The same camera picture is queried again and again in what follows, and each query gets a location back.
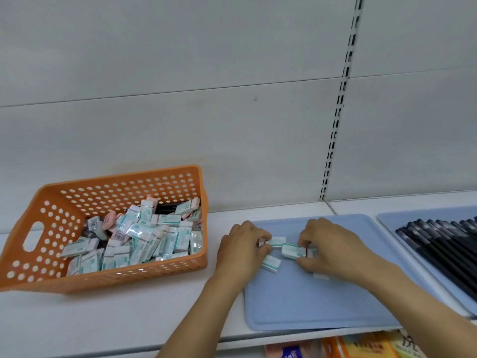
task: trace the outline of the hand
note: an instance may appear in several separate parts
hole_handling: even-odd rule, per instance
[[[266,244],[257,248],[257,241],[270,238],[269,232],[257,228],[250,221],[235,224],[230,233],[222,237],[214,275],[224,277],[238,291],[242,290],[259,270],[263,259],[272,251],[272,247]]]
[[[376,274],[394,266],[373,253],[354,233],[322,218],[311,219],[301,232],[298,245],[318,247],[318,258],[297,259],[302,269],[363,285]]]

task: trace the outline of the light blue tray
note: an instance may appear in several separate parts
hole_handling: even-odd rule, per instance
[[[356,233],[371,250],[401,266],[415,283],[437,296],[371,218],[366,215],[326,218]],[[274,236],[286,236],[288,242],[296,243],[308,219],[254,224]],[[278,250],[272,255],[282,258]],[[312,274],[301,270],[295,261],[285,258],[282,258],[278,274],[260,269],[248,284],[245,289],[245,319],[253,330],[398,325],[393,315],[365,289],[339,280],[315,279]]]
[[[401,211],[401,212],[388,212],[380,213],[377,217],[393,235],[399,240],[400,243],[406,247],[409,252],[418,259],[422,265],[436,278],[440,283],[450,291],[452,295],[473,314],[477,314],[477,303],[466,293],[464,293],[459,287],[452,283],[447,277],[429,264],[425,259],[411,249],[402,239],[396,234],[396,230],[405,226],[410,221],[416,221],[422,219],[427,221],[431,220],[444,220],[444,221],[461,221],[467,219],[473,219],[477,216],[477,206],[469,207],[455,207],[450,209],[433,209],[433,210],[416,210],[416,211]]]

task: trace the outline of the basket handle hole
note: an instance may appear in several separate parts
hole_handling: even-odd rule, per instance
[[[36,245],[38,245],[38,241],[40,240],[44,229],[45,226],[42,222],[37,221],[32,225],[22,245],[25,251],[32,252],[36,249]]]

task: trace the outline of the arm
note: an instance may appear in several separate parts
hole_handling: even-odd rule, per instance
[[[220,332],[237,295],[271,252],[270,245],[257,249],[257,240],[271,235],[250,221],[234,225],[222,238],[217,267],[194,306],[182,320],[158,358],[212,358]]]
[[[434,299],[402,270],[369,250],[353,232],[326,219],[310,220],[299,244],[313,242],[316,259],[299,258],[307,271],[367,289],[401,323],[428,358],[475,357],[477,326]]]

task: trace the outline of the orange plastic basket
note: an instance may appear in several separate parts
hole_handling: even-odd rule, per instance
[[[124,211],[147,196],[159,203],[200,197],[204,248],[200,253],[167,261],[66,276],[70,259],[60,258],[64,245],[78,239],[87,217]],[[15,224],[0,256],[0,290],[72,293],[118,285],[207,266],[208,202],[199,166],[183,166],[54,183],[40,188]],[[33,251],[23,243],[35,222],[44,225]]]

